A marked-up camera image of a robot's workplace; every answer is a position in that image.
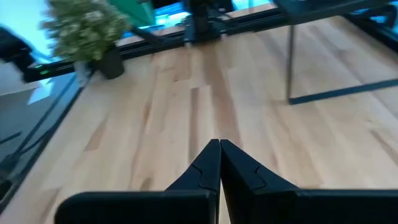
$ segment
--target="green leaves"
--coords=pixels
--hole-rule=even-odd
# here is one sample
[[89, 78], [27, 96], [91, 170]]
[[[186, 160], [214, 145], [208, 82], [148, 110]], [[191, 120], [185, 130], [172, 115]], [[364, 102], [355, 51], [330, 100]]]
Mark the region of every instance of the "green leaves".
[[100, 60], [130, 25], [127, 16], [105, 0], [49, 0], [50, 20], [41, 28], [55, 39], [54, 56], [64, 60]]

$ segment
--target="table leg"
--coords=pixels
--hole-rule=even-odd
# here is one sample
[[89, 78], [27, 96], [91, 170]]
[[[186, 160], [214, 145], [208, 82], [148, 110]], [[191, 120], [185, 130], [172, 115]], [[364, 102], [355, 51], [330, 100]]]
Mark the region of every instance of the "table leg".
[[286, 79], [286, 99], [289, 102], [292, 94], [292, 82], [293, 82], [293, 66], [294, 66], [294, 37], [295, 37], [295, 26], [289, 27], [289, 43], [288, 43], [288, 54], [287, 54], [287, 79]]

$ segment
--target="hardwood floorboard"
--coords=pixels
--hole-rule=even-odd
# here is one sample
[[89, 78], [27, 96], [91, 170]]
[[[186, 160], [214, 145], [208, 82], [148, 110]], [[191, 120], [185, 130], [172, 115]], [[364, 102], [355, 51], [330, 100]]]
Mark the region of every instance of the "hardwood floorboard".
[[[290, 106], [286, 37], [239, 34], [126, 60], [115, 80], [95, 75], [0, 223], [51, 224], [78, 192], [164, 190], [212, 138], [299, 187], [398, 188], [398, 88]], [[341, 18], [301, 25], [294, 95], [394, 78], [396, 59]], [[229, 223], [223, 196], [220, 206]]]

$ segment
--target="white wall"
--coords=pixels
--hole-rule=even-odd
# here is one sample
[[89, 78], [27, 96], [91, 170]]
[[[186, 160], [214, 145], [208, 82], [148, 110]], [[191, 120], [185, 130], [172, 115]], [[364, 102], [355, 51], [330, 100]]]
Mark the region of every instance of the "white wall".
[[0, 26], [10, 28], [28, 44], [45, 55], [51, 51], [44, 30], [39, 29], [40, 21], [45, 19], [43, 12], [48, 9], [47, 0], [0, 0]]

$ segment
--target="potted plant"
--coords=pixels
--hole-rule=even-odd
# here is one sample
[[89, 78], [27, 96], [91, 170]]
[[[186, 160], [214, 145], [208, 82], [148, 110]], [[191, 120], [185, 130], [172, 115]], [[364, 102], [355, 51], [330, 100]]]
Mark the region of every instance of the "potted plant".
[[115, 42], [129, 29], [127, 16], [106, 0], [49, 0], [49, 21], [41, 27], [55, 40], [54, 56], [71, 62], [93, 62], [108, 78], [124, 73]]

